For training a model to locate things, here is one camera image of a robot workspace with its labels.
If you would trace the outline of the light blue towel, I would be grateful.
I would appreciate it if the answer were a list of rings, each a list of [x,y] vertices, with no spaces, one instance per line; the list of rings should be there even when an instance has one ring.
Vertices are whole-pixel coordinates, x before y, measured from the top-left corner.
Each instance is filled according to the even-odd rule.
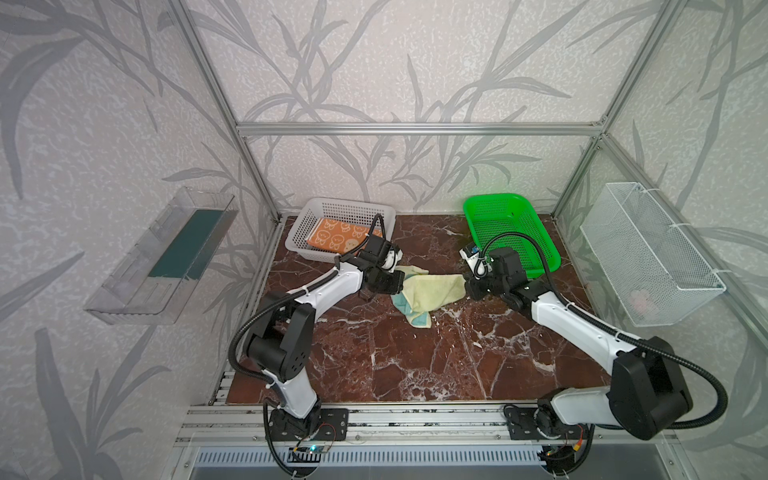
[[[392,303],[414,328],[430,328],[432,311],[466,295],[461,274],[432,275],[415,266],[397,266],[395,270],[404,274],[404,282],[402,291],[391,296]]]

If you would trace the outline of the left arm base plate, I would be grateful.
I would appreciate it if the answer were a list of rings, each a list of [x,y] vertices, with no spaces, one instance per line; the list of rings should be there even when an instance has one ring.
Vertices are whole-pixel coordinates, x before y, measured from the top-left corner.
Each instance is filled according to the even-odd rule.
[[[299,419],[282,409],[269,413],[267,431],[273,441],[343,441],[349,427],[350,411],[345,408],[320,408],[305,419]]]

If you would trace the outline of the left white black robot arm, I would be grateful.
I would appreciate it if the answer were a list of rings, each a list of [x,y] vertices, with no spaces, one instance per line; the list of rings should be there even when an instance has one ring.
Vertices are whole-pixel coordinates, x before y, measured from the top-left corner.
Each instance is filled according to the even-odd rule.
[[[258,379],[276,392],[279,408],[296,420],[308,420],[320,409],[306,366],[316,321],[340,301],[366,290],[372,294],[401,292],[404,273],[398,246],[371,235],[362,246],[334,258],[317,279],[286,293],[271,295],[231,340],[232,368]]]

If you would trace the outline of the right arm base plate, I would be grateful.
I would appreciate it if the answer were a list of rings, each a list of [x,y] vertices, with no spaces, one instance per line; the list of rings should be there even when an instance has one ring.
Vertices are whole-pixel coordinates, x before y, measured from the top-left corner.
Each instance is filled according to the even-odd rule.
[[[568,425],[548,407],[506,404],[502,408],[511,440],[578,441],[588,433],[586,425]]]

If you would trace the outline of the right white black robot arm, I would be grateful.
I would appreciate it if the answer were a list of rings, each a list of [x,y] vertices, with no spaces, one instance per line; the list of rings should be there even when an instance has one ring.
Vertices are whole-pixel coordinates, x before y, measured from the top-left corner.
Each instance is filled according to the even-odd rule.
[[[658,337],[649,350],[606,332],[599,319],[558,297],[546,277],[528,279],[520,257],[502,247],[483,256],[475,244],[461,249],[467,263],[465,287],[474,300],[489,295],[568,340],[611,378],[609,385],[561,388],[537,402],[540,433],[552,437],[567,425],[622,428],[649,440],[693,407],[681,367],[670,359],[671,346]]]

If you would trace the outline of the cream orange patterned towel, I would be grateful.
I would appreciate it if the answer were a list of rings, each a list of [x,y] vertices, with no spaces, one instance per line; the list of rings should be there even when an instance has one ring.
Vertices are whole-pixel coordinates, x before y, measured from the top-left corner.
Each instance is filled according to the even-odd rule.
[[[306,236],[313,248],[345,254],[360,245],[370,232],[370,226],[360,226],[331,218],[319,219]]]

